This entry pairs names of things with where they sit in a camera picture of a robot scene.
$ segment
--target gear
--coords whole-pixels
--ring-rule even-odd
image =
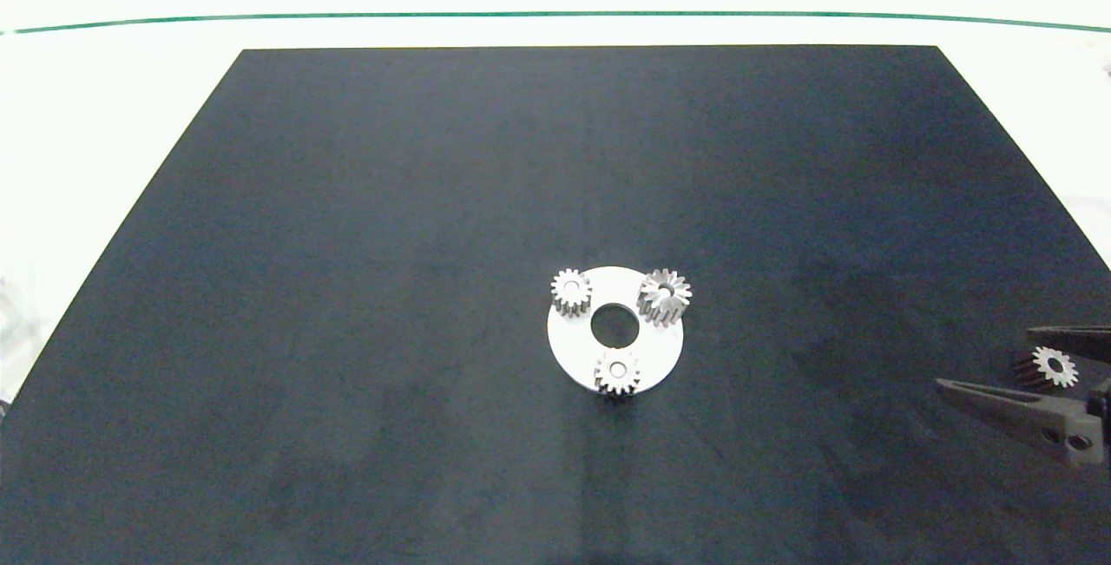
[[[640,386],[640,364],[629,351],[607,351],[594,364],[594,387],[600,394],[631,396]]]
[[[592,289],[583,273],[567,269],[552,280],[552,304],[564,316],[575,316],[590,309]]]
[[[662,269],[644,275],[637,305],[644,320],[655,326],[668,326],[683,315],[687,305],[691,304],[690,299],[691,285],[687,283],[687,276]]]
[[[1030,356],[1018,360],[1013,370],[1019,383],[1033,391],[1072,387],[1080,380],[1069,355],[1044,346],[1035,347]]]

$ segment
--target small gear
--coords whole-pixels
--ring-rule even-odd
[[[552,280],[552,304],[564,316],[575,316],[590,309],[590,280],[583,273],[567,269]]]
[[[668,326],[683,315],[687,305],[691,304],[690,299],[691,285],[687,283],[687,276],[662,269],[644,275],[637,305],[644,320],[655,326]]]
[[[607,351],[594,364],[594,387],[599,394],[631,396],[640,386],[640,364],[629,351]]]
[[[1069,355],[1054,349],[1039,346],[1030,356],[1013,364],[1014,375],[1022,386],[1032,391],[1052,387],[1072,387],[1080,380],[1075,364]]]

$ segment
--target white disc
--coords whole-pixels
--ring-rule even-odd
[[[679,363],[679,352],[683,347],[683,321],[673,321],[670,326],[655,326],[644,321],[637,312],[637,296],[644,273],[620,265],[603,265],[583,272],[592,289],[590,309],[584,315],[563,316],[554,305],[548,309],[548,341],[551,343],[556,361],[568,376],[583,387],[595,392],[594,366],[607,351],[613,351],[595,339],[590,321],[599,309],[607,304],[619,304],[628,309],[640,324],[633,343],[622,349],[635,356],[640,366],[640,383],[635,392],[657,386]]]

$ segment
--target black mat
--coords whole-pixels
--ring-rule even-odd
[[[544,333],[600,264],[693,284],[624,405]],[[1107,468],[931,381],[1109,301],[934,48],[247,51],[9,412],[0,557],[1103,563]]]

